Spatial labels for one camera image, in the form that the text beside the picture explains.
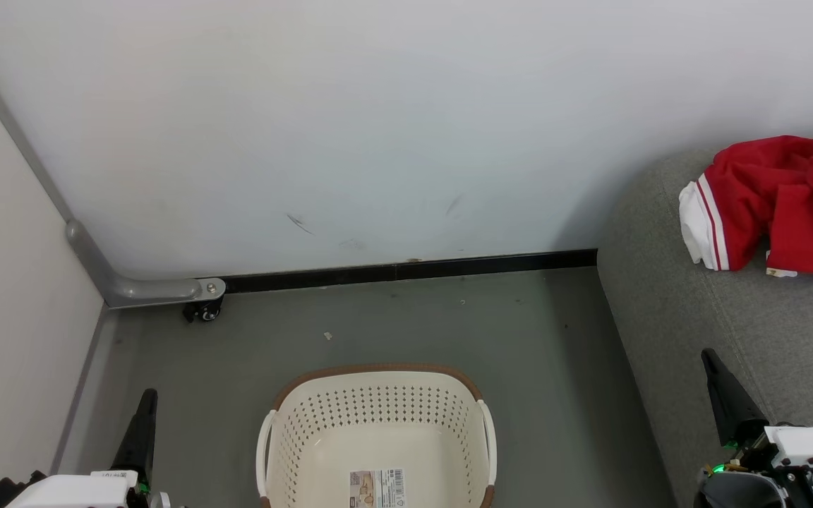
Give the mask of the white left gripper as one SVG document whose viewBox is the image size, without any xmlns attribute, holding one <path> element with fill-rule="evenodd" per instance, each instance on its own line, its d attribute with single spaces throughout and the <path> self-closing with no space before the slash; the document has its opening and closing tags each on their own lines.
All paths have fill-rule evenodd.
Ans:
<svg viewBox="0 0 813 508">
<path fill-rule="evenodd" d="M 150 489 L 154 466 L 158 393 L 146 389 L 117 447 L 110 471 L 55 475 L 26 486 L 7 507 L 128 507 L 127 495 Z"/>
</svg>

